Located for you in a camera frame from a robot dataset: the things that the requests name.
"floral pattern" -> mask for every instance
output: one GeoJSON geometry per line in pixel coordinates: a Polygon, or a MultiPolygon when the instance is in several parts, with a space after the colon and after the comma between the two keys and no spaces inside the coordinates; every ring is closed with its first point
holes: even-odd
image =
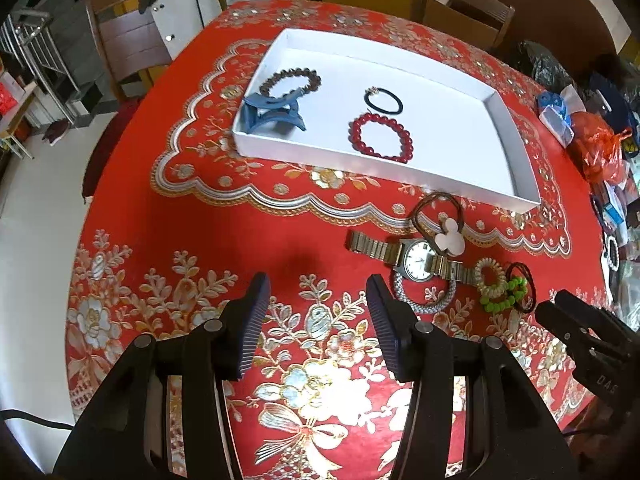
{"type": "MultiPolygon", "coordinates": [[[[461,198],[460,260],[522,261],[539,301],[546,291],[552,298],[567,288],[606,304],[587,186],[530,109],[540,90],[535,83],[484,52],[398,18],[319,2],[245,2],[221,14],[169,67],[120,139],[113,156],[122,160],[101,177],[70,282],[71,403],[79,415],[138,334],[187,334],[219,316],[263,270],[272,297],[253,365],[241,381],[223,383],[245,478],[388,478],[411,385],[386,369],[364,294],[367,277],[388,277],[389,269],[344,243],[357,224],[378,239],[415,235],[407,216],[430,190],[238,155],[230,125],[255,67],[284,27],[384,41],[494,86],[511,109],[543,202],[516,215],[461,198]],[[367,453],[355,461],[354,449],[362,447],[367,453]]],[[[453,210],[434,201],[424,213],[421,222],[436,234],[453,210]]],[[[416,301],[436,301],[446,288],[442,280],[405,285],[416,301]]],[[[571,377],[565,346],[533,316],[513,309],[490,315],[478,301],[474,288],[460,285],[448,308],[422,319],[471,341],[500,337],[566,425],[590,394],[571,377]]],[[[448,474],[462,467],[465,392],[464,378],[456,378],[448,474]]],[[[171,378],[169,394],[173,470],[186,476],[180,378],[171,378]]]]}

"floor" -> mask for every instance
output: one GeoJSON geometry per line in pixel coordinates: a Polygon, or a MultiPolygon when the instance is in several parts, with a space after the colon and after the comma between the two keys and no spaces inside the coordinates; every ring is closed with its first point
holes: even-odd
{"type": "MultiPolygon", "coordinates": [[[[66,386],[65,313],[70,272],[88,206],[80,195],[87,160],[113,114],[69,131],[55,146],[26,143],[35,160],[14,160],[0,186],[0,408],[74,421],[66,386]]],[[[68,431],[13,420],[31,459],[50,472],[68,431]]]]}

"wristwatch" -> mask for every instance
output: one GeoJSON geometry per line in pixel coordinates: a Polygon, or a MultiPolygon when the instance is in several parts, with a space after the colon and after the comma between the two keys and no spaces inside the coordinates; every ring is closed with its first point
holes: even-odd
{"type": "Polygon", "coordinates": [[[438,256],[423,238],[402,238],[397,244],[380,242],[366,234],[352,231],[348,248],[354,253],[362,253],[392,266],[392,288],[396,298],[405,301],[416,314],[435,314],[445,308],[456,293],[456,282],[471,285],[472,271],[465,269],[461,262],[453,262],[438,256]],[[449,280],[449,289],[436,303],[416,303],[404,292],[402,279],[423,283],[433,276],[449,280]]]}

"clear plastic bag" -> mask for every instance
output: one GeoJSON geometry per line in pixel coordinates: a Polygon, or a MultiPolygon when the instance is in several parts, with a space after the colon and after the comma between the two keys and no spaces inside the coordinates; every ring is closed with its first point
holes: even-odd
{"type": "Polygon", "coordinates": [[[575,137],[570,147],[580,158],[587,182],[622,183],[626,178],[622,141],[630,134],[616,135],[600,115],[588,112],[576,112],[571,120],[575,137]]]}

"white box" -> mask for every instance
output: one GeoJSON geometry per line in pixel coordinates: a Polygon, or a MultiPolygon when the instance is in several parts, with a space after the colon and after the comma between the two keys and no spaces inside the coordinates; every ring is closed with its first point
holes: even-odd
{"type": "MultiPolygon", "coordinates": [[[[540,204],[529,156],[498,92],[452,67],[384,43],[316,30],[283,30],[254,73],[246,94],[274,72],[316,70],[322,85],[298,100],[306,131],[270,123],[246,133],[242,107],[232,132],[243,156],[351,171],[446,191],[524,213],[540,204]],[[349,141],[350,123],[367,112],[365,90],[385,88],[404,111],[393,116],[411,132],[408,164],[363,155],[349,141]]],[[[306,84],[286,78],[271,95],[306,84]]],[[[395,110],[392,98],[371,98],[395,110]]],[[[399,155],[397,134],[377,123],[362,127],[362,140],[383,155],[399,155]]]]}

